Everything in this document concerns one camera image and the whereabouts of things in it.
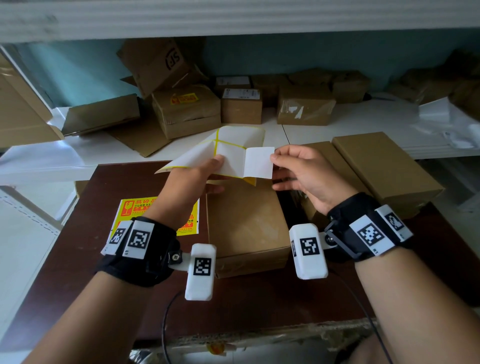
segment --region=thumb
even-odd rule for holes
[[[303,163],[303,159],[292,157],[288,155],[279,155],[279,154],[272,154],[270,156],[270,160],[273,164],[279,167],[287,168],[295,173],[296,170],[300,167]]]
[[[198,168],[202,171],[202,174],[205,177],[210,176],[211,174],[214,174],[216,171],[220,169],[220,167],[223,165],[223,162],[225,161],[225,157],[221,154],[215,155],[215,157],[210,158],[203,162]]]

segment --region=blue wall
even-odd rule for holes
[[[57,106],[137,92],[115,52],[121,39],[19,44],[19,52]],[[372,89],[415,67],[442,63],[454,48],[480,52],[480,29],[439,29],[210,36],[204,61],[212,75],[289,73],[311,67],[358,69]]]

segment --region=wooden table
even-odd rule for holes
[[[0,351],[31,349],[52,327],[91,279],[120,200],[158,194],[168,174],[154,172],[163,165],[165,162],[98,166],[0,343]],[[199,234],[179,237],[184,251],[189,252],[194,243],[208,243],[206,221],[202,197]],[[414,249],[420,257],[469,305],[479,306],[480,261],[433,205],[407,224],[415,233]],[[373,314],[353,263],[329,266],[344,277]],[[173,295],[185,288],[186,278],[184,272],[176,271],[155,287],[138,340],[158,341],[163,312]],[[290,259],[285,269],[217,279],[209,302],[178,299],[169,313],[168,337],[362,318],[363,312],[337,277],[302,281]]]

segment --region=sf logo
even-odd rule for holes
[[[175,48],[172,48],[168,51],[167,55],[165,56],[165,64],[169,71],[175,66],[177,62],[180,61],[180,56]]]

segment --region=forearm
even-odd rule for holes
[[[126,363],[152,291],[98,272],[24,363]]]
[[[479,363],[480,320],[409,250],[356,264],[400,364]]]

